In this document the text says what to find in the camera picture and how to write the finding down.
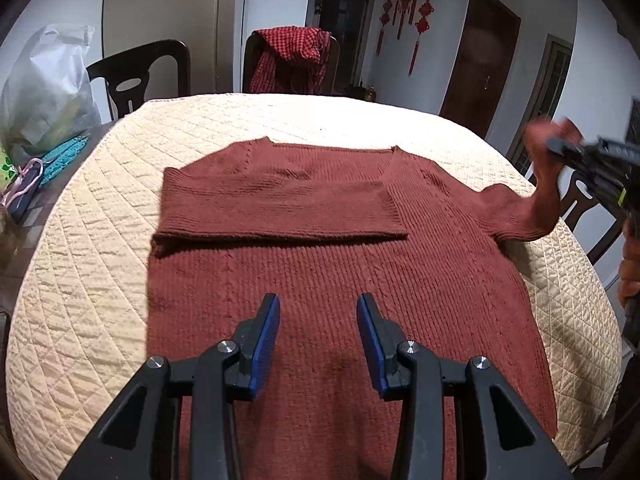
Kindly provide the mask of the right hand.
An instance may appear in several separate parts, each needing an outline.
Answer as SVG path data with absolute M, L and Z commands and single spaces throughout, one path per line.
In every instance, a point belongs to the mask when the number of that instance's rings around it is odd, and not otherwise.
M 627 301 L 640 292 L 640 240 L 634 222 L 628 219 L 623 228 L 625 243 L 623 246 L 623 260 L 620 263 L 620 287 L 618 300 L 625 307 Z

